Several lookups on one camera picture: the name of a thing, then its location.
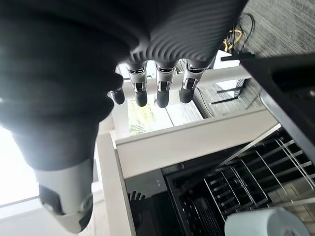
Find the white frame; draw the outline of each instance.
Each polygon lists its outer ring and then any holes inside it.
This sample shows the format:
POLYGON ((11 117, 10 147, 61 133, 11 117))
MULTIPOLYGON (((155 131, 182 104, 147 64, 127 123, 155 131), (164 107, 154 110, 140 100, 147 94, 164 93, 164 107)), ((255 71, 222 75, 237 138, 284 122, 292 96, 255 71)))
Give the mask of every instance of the white frame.
POLYGON ((135 236, 125 179, 250 142, 278 122, 265 108, 116 141, 99 134, 98 155, 111 236, 135 236))

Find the electrical cable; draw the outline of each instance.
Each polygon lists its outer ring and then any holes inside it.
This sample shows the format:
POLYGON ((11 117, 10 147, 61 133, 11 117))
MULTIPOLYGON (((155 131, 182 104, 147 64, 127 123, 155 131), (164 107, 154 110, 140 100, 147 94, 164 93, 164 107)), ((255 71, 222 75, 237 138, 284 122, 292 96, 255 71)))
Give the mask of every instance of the electrical cable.
POLYGON ((231 36, 230 33, 231 33, 231 31, 229 31, 228 34, 226 35, 226 40, 227 40, 229 45, 232 45, 230 42, 230 36, 231 36))
POLYGON ((243 32, 239 29, 234 29, 234 34, 235 33, 239 33, 239 35, 236 37, 236 39, 234 40, 234 43, 232 45, 228 45, 227 41, 228 38, 226 38, 223 42, 223 44, 225 45, 224 51, 225 52, 229 52, 232 48, 234 48, 234 46, 241 40, 242 36, 243 36, 243 32))
POLYGON ((234 25, 232 27, 232 31, 233 31, 233 43, 232 43, 232 47, 231 47, 231 54, 233 54, 233 51, 234 51, 234 45, 235 45, 235 28, 234 28, 234 25))
POLYGON ((205 105, 205 107, 206 107, 207 111, 210 113, 210 115, 212 115, 212 117, 214 117, 213 113, 212 113, 212 112, 210 112, 210 110, 209 110, 209 109, 208 109, 208 107, 207 107, 207 104, 206 104, 206 102, 205 102, 205 100, 204 100, 204 98, 203 98, 203 95, 202 95, 202 92, 201 92, 200 88, 196 87, 196 89, 199 91, 200 96, 201 96, 201 99, 202 99, 203 104, 205 105))
POLYGON ((243 46, 241 47, 240 52, 244 49, 245 44, 247 43, 248 39, 250 38, 250 36, 251 36, 251 34, 252 34, 252 32, 254 31, 254 28, 255 28, 255 19, 254 19, 253 15, 252 15, 252 14, 249 14, 249 13, 243 13, 243 14, 241 15, 240 19, 239 19, 239 26, 240 26, 241 31, 244 33, 244 35, 245 35, 245 31, 243 30, 242 25, 241 25, 241 19, 242 19, 244 16, 248 16, 248 17, 251 19, 251 30, 250 30, 248 36, 245 37, 245 40, 244 40, 243 46))

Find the black rubber fingertip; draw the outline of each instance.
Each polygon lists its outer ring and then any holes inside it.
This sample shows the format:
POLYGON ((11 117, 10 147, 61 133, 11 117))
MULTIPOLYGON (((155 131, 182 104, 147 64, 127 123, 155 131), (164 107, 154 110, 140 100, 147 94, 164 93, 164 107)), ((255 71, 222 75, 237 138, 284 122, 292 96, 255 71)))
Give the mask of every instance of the black rubber fingertip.
POLYGON ((190 89, 181 89, 179 94, 179 99, 182 103, 189 103, 192 100, 194 90, 190 89))
POLYGON ((147 92, 136 93, 136 102, 139 107, 144 107, 148 102, 147 92))
POLYGON ((115 79, 112 80, 109 88, 111 91, 116 91, 117 89, 121 88, 124 82, 124 78, 120 74, 115 73, 114 76, 115 79))
POLYGON ((169 92, 157 91, 157 104, 161 108, 165 108, 168 105, 169 92))
POLYGON ((110 94, 116 104, 121 105, 125 102, 125 94, 122 88, 119 91, 110 91, 110 94))

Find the black wire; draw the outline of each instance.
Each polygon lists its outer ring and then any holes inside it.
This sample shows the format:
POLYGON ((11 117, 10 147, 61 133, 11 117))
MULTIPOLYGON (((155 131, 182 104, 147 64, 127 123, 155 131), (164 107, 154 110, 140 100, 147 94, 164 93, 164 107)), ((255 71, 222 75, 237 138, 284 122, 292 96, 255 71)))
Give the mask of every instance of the black wire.
POLYGON ((231 53, 233 54, 234 44, 235 44, 235 27, 234 26, 233 26, 232 30, 233 30, 233 44, 232 44, 232 48, 231 48, 231 53))
POLYGON ((202 95, 202 92, 201 92, 200 88, 196 87, 196 89, 199 91, 200 96, 201 96, 201 99, 202 99, 202 101, 203 101, 203 104, 205 104, 205 107, 206 107, 207 111, 210 113, 210 115, 212 115, 212 117, 214 117, 214 115, 212 114, 212 112, 210 112, 210 110, 208 109, 205 100, 203 99, 203 95, 202 95))
POLYGON ((229 31, 228 34, 226 35, 226 40, 227 40, 227 42, 229 43, 229 45, 231 45, 230 37, 231 37, 231 33, 230 33, 230 31, 229 31))
POLYGON ((252 25, 251 25, 251 30, 250 30, 248 36, 245 38, 244 43, 243 43, 243 45, 242 45, 240 51, 242 51, 242 50, 244 49, 245 44, 247 43, 248 39, 250 38, 250 36, 251 36, 251 34, 252 34, 252 32, 253 32, 253 30, 254 30, 254 28, 255 28, 255 19, 254 19, 254 16, 252 16, 252 14, 249 14, 249 13, 243 13, 243 14, 241 15, 241 17, 240 17, 240 20, 239 20, 239 26, 240 26, 241 31, 242 31, 243 33, 245 33, 245 31, 242 29, 242 26, 241 26, 241 19, 242 19, 244 16, 248 16, 248 17, 251 19, 251 24, 252 24, 252 25))

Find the black metal rack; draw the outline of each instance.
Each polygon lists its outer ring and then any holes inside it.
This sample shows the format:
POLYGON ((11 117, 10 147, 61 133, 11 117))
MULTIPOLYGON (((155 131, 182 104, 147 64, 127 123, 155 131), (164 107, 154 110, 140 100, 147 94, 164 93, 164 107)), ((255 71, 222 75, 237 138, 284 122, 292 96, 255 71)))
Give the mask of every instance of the black metal rack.
POLYGON ((265 207, 315 229, 315 167, 279 124, 219 164, 165 178, 185 235, 223 236, 230 214, 265 207))

